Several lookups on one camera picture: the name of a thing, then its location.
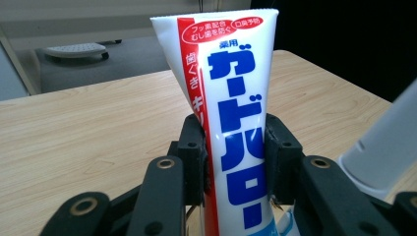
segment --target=wall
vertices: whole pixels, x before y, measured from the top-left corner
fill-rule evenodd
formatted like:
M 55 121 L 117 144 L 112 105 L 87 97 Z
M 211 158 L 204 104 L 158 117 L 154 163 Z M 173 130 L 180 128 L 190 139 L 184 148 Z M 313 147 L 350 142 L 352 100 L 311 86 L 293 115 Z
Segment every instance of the wall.
M 18 73 L 0 44 L 0 101 L 28 96 Z

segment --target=wooden table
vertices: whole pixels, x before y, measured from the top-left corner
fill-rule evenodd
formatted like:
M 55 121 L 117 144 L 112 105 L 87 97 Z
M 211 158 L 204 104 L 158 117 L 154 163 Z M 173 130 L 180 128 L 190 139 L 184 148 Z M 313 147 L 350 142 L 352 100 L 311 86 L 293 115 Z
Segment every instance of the wooden table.
M 388 108 L 292 53 L 273 54 L 268 112 L 306 154 L 337 158 Z M 141 184 L 191 112 L 171 71 L 0 102 L 0 235 L 38 234 L 79 193 L 114 199 Z M 394 191 L 413 186 L 415 172 Z

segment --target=toothpaste tube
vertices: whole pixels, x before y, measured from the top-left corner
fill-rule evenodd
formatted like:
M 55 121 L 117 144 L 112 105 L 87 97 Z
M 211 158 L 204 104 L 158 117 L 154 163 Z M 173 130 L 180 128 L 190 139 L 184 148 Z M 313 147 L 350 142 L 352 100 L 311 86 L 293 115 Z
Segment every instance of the toothpaste tube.
M 167 62 L 206 132 L 206 235 L 277 235 L 264 131 L 278 11 L 151 18 Z

